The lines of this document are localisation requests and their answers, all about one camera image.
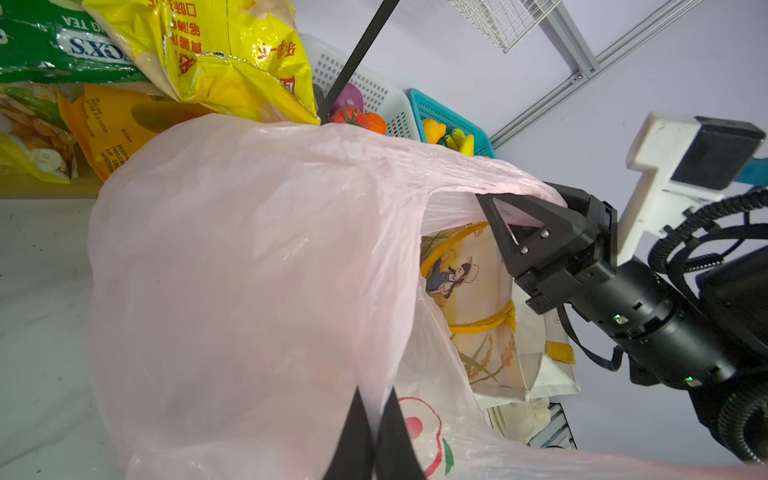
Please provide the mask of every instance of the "wire mesh shelf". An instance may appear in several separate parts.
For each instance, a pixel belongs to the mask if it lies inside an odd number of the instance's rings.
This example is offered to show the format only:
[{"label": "wire mesh shelf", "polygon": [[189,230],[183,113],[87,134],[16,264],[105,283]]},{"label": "wire mesh shelf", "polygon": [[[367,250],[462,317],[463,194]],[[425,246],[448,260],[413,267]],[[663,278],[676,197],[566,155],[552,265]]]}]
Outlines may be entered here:
[{"label": "wire mesh shelf", "polygon": [[507,53],[560,0],[449,0],[492,44]]}]

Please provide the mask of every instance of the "teal plastic basket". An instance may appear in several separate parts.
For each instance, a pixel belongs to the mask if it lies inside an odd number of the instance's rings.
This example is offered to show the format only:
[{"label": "teal plastic basket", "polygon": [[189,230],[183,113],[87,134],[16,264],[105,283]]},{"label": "teal plastic basket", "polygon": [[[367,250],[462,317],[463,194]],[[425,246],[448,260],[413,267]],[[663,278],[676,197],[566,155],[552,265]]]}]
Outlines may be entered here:
[{"label": "teal plastic basket", "polygon": [[488,135],[480,127],[450,108],[443,107],[415,88],[408,92],[408,98],[411,101],[413,116],[416,117],[416,127],[419,128],[419,136],[422,142],[427,143],[422,120],[431,118],[439,124],[445,124],[445,130],[448,133],[451,133],[451,130],[454,128],[458,128],[466,135],[475,135],[475,156],[496,158],[496,153],[493,151]]}]

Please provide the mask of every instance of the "white plastic basket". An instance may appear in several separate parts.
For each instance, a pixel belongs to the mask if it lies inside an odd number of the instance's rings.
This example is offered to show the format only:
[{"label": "white plastic basket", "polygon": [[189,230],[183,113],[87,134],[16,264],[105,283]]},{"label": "white plastic basket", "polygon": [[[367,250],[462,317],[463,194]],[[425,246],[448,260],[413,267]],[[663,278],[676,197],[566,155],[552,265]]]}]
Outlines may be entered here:
[{"label": "white plastic basket", "polygon": [[[312,35],[301,35],[301,42],[312,65],[312,82],[320,86],[323,95],[328,95],[349,56]],[[375,113],[384,119],[388,136],[421,141],[411,103],[402,90],[362,65],[349,82],[362,93],[366,113]]]}]

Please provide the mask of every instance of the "yellow ribbon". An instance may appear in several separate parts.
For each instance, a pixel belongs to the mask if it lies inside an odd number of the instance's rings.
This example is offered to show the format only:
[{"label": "yellow ribbon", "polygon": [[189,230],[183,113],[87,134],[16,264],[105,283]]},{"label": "yellow ribbon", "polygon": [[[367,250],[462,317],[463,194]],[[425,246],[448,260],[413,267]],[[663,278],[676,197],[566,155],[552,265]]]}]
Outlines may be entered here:
[{"label": "yellow ribbon", "polygon": [[[429,271],[435,265],[435,262],[437,262],[440,257],[445,255],[448,250],[453,248],[453,246],[456,245],[461,239],[467,237],[470,233],[482,230],[487,226],[488,222],[472,225],[471,227],[462,230],[453,237],[447,239],[442,244],[438,245],[438,247],[435,248],[435,251],[433,251],[432,254],[430,254],[429,257],[424,260],[424,263],[422,263],[422,276],[426,278],[429,274]],[[495,315],[491,315],[490,317],[479,320],[477,322],[465,323],[463,325],[459,325],[457,323],[449,323],[448,329],[451,330],[451,333],[467,335],[469,333],[487,332],[488,330],[494,329],[502,323],[507,323],[512,328],[512,331],[515,331],[517,322],[515,317],[515,304],[512,302],[512,300],[509,300],[507,304],[504,305],[504,308],[502,308],[502,311],[496,313]]]}]

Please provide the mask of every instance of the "toy orange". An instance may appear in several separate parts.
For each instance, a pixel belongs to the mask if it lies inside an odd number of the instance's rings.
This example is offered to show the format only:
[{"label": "toy orange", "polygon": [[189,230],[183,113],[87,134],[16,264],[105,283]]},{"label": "toy orange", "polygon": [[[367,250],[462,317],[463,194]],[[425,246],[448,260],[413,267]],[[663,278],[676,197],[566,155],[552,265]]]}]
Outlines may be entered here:
[{"label": "toy orange", "polygon": [[370,130],[375,131],[377,134],[386,135],[386,122],[381,116],[377,114],[366,114],[368,120],[371,122]]}]

